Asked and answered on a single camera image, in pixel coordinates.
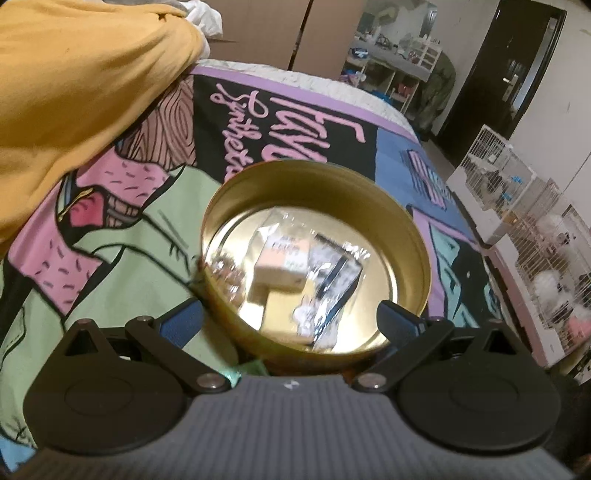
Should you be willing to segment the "white soap packet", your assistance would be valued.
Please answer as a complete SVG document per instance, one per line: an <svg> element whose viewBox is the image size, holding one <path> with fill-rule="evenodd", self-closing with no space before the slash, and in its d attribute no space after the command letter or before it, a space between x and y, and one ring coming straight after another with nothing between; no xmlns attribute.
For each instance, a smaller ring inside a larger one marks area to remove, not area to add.
<svg viewBox="0 0 591 480"><path fill-rule="evenodd" d="M263 245L253 269L253 283L270 289L301 292L308 277L308 239L273 235Z"/></svg>

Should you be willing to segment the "colourful printed bed cover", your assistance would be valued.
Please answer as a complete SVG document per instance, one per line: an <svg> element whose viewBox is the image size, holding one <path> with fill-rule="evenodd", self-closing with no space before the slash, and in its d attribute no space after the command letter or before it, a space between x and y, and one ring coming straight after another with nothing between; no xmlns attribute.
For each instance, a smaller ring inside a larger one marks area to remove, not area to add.
<svg viewBox="0 0 591 480"><path fill-rule="evenodd" d="M27 390L65 331L119 327L190 298L207 202L272 159L329 161L375 181L417 221L432 263L429 317L508 320L499 287L439 168L405 117L347 84L207 60L181 76L95 160L67 173L1 263L1 469L35 452ZM184 347L222 374L245 363L221 327Z"/></svg>

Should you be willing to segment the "round gold tin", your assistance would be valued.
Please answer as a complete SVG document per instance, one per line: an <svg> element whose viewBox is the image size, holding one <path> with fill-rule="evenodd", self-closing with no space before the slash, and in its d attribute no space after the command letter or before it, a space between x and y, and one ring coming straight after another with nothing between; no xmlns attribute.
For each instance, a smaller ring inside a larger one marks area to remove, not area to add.
<svg viewBox="0 0 591 480"><path fill-rule="evenodd" d="M308 346L273 341L238 314L273 235L311 242ZM382 301L418 315L429 300L429 255L412 216L373 181L335 164L277 160L247 167L209 201L200 240L200 293L211 317L273 373L348 369L387 345L377 324Z"/></svg>

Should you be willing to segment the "green jacket hanging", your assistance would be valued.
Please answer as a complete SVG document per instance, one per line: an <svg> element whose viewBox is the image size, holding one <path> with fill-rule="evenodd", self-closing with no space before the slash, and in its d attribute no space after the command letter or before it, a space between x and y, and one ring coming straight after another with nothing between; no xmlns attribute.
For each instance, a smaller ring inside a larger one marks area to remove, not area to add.
<svg viewBox="0 0 591 480"><path fill-rule="evenodd" d="M456 69L449 56L442 51L430 75L421 87L413 127L418 137L426 141L435 120L445 110L456 83Z"/></svg>

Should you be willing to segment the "white pillow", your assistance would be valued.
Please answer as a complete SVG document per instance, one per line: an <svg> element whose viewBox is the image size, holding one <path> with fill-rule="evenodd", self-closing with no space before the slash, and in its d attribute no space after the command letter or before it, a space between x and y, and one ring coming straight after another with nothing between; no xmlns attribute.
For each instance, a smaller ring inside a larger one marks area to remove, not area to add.
<svg viewBox="0 0 591 480"><path fill-rule="evenodd" d="M186 20L197 27L205 39L221 39L223 23L221 12L201 0L180 1Z"/></svg>

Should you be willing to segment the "green foil sachet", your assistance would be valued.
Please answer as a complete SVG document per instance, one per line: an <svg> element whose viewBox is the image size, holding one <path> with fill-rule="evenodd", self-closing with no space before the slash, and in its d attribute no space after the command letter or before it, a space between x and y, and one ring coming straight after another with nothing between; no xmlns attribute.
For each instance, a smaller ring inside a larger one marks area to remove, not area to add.
<svg viewBox="0 0 591 480"><path fill-rule="evenodd" d="M238 382L245 376L263 376L269 375L263 361L260 359L245 362L233 366L226 370L223 375L228 378L232 387L238 385Z"/></svg>

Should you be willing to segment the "shelf unit with clutter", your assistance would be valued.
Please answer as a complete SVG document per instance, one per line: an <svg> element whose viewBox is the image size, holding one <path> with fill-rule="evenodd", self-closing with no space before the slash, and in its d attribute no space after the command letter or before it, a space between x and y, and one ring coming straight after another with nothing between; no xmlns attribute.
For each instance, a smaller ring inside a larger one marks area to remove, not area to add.
<svg viewBox="0 0 591 480"><path fill-rule="evenodd" d="M431 78L442 48L429 34L406 35L393 43L377 26L356 32L349 45L339 81L381 98L406 114L420 87Z"/></svg>

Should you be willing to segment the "brown wooden wardrobe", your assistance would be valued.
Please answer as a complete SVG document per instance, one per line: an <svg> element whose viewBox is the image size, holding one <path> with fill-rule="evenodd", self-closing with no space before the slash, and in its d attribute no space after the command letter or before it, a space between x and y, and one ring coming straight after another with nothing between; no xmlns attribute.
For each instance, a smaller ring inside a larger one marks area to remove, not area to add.
<svg viewBox="0 0 591 480"><path fill-rule="evenodd" d="M217 60L270 65L338 79L367 3L359 0L225 0Z"/></svg>

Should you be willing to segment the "dark door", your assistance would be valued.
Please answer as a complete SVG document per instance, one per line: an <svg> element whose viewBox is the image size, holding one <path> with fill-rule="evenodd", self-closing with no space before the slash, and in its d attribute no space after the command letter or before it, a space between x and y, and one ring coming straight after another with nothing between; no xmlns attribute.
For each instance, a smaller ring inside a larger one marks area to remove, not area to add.
<svg viewBox="0 0 591 480"><path fill-rule="evenodd" d="M567 12L538 1L501 1L436 144L457 166L483 126L509 139L558 44Z"/></svg>

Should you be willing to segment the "yellow fleece blanket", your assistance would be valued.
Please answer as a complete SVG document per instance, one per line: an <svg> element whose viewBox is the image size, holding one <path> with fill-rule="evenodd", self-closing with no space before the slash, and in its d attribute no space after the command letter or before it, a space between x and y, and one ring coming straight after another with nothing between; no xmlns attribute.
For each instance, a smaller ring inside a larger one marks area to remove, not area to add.
<svg viewBox="0 0 591 480"><path fill-rule="evenodd" d="M204 52L165 4L1 7L1 248L68 172L95 157Z"/></svg>

